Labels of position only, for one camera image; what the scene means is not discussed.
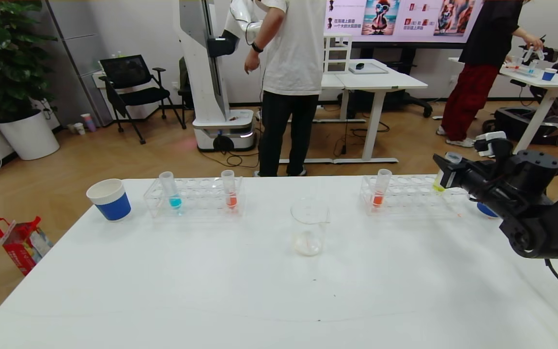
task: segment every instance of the yellow liquid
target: yellow liquid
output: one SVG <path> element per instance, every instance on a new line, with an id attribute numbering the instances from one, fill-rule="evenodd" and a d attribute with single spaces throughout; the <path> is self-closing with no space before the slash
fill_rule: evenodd
<path id="1" fill-rule="evenodd" d="M 445 188 L 443 188 L 440 185 L 440 181 L 443 179 L 443 172 L 439 172 L 438 176 L 436 176 L 436 179 L 434 179 L 434 183 L 432 184 L 432 188 L 434 188 L 434 190 L 436 190 L 437 192 L 444 192 Z"/>

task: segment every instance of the white t-shirt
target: white t-shirt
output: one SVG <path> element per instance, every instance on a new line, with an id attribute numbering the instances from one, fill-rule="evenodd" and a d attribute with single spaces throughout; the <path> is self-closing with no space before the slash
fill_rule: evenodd
<path id="1" fill-rule="evenodd" d="M 281 29 L 266 46 L 262 89 L 278 95 L 322 92 L 325 0 L 262 0 L 286 13 Z"/>

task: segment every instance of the black shirt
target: black shirt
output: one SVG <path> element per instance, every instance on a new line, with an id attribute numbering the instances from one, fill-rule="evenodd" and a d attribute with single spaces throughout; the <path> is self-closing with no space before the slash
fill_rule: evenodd
<path id="1" fill-rule="evenodd" d="M 501 66 L 518 29 L 523 0 L 485 0 L 460 61 Z"/>

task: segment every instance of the wristwatch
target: wristwatch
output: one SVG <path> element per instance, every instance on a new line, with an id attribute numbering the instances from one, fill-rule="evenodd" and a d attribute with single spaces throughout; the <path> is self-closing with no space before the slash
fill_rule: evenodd
<path id="1" fill-rule="evenodd" d="M 255 42 L 253 42 L 253 43 L 251 44 L 251 47 L 253 48 L 253 51 L 256 51 L 257 53 L 262 53 L 262 52 L 264 52 L 263 49 L 257 47 L 257 45 L 255 44 Z"/>

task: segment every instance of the black robotic arm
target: black robotic arm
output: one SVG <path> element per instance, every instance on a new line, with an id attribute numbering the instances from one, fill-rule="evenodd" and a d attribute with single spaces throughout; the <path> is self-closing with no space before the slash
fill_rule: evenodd
<path id="1" fill-rule="evenodd" d="M 558 258 L 558 201 L 545 195 L 558 176 L 558 159 L 534 150 L 514 155 L 506 139 L 478 141 L 476 148 L 483 151 L 489 145 L 496 161 L 463 159 L 453 164 L 434 155 L 444 173 L 441 185 L 467 190 L 503 219 L 500 229 L 520 256 Z"/>

